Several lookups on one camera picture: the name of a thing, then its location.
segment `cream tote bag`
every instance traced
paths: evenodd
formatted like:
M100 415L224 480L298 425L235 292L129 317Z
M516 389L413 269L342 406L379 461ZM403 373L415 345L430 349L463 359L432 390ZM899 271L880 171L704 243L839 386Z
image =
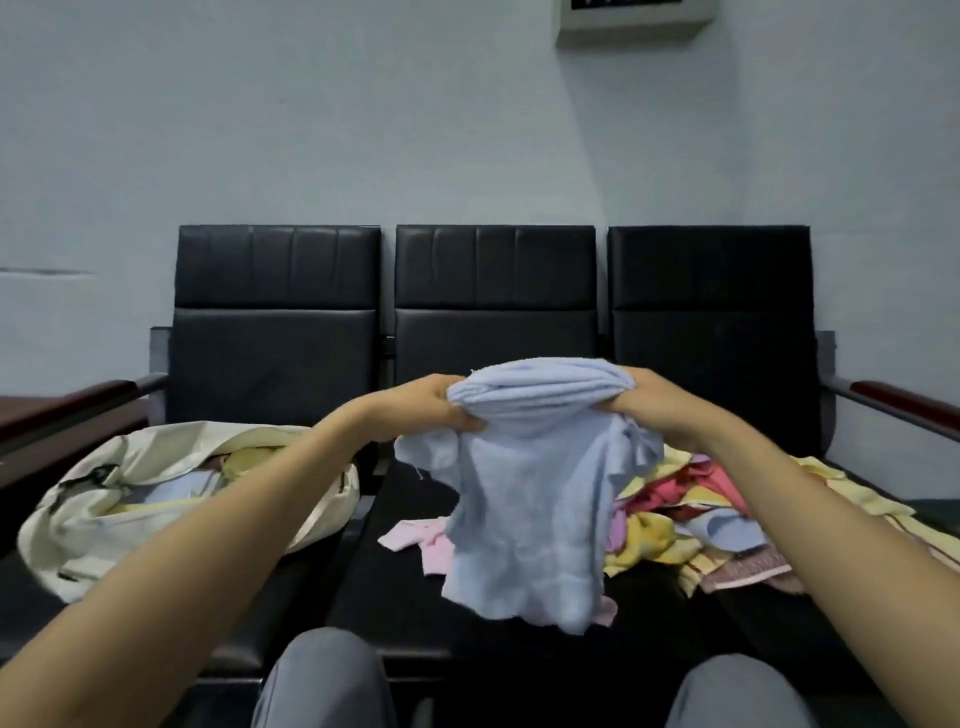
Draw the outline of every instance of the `cream tote bag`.
M204 476L206 471L198 471L209 458L247 448L285 447L308 430L292 425L194 422L147 427L114 437L44 494L20 527L17 549L45 589L65 602L78 601L120 559L158 530L221 487L229 487L224 484L225 475L218 480L215 471L209 477ZM145 486L166 486L166 481L194 471L190 482L217 481L219 485L203 487L196 495L191 491L190 497L153 502L143 497L159 490ZM350 465L317 503L287 553L343 528L359 499L357 471Z

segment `leg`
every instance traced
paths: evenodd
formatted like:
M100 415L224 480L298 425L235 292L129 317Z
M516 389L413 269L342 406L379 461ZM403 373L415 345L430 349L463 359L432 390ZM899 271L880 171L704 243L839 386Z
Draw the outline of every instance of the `leg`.
M666 728L816 728L779 672L746 655L720 655L687 674Z
M396 728L383 666L350 632L298 635L276 661L252 728Z

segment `air conditioner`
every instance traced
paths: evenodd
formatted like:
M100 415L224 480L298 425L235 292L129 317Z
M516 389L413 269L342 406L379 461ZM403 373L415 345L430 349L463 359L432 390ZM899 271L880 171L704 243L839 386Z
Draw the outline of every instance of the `air conditioner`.
M554 0L558 46L687 40L716 16L717 0Z

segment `white wall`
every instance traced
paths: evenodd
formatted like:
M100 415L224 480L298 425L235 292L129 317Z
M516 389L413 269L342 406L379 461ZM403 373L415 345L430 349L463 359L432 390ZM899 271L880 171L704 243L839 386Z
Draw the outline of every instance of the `white wall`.
M558 55L548 0L0 0L0 390L141 374L181 223L805 223L839 374L960 402L960 4L722 3ZM841 462L960 496L861 410Z

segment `forearm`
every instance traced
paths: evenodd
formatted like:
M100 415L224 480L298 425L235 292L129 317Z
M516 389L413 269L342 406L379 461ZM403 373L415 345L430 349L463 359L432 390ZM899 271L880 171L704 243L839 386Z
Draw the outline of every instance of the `forearm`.
M960 725L960 578L734 416L705 448L910 724Z
M0 671L0 724L159 724L365 444L358 409L332 413L64 610Z

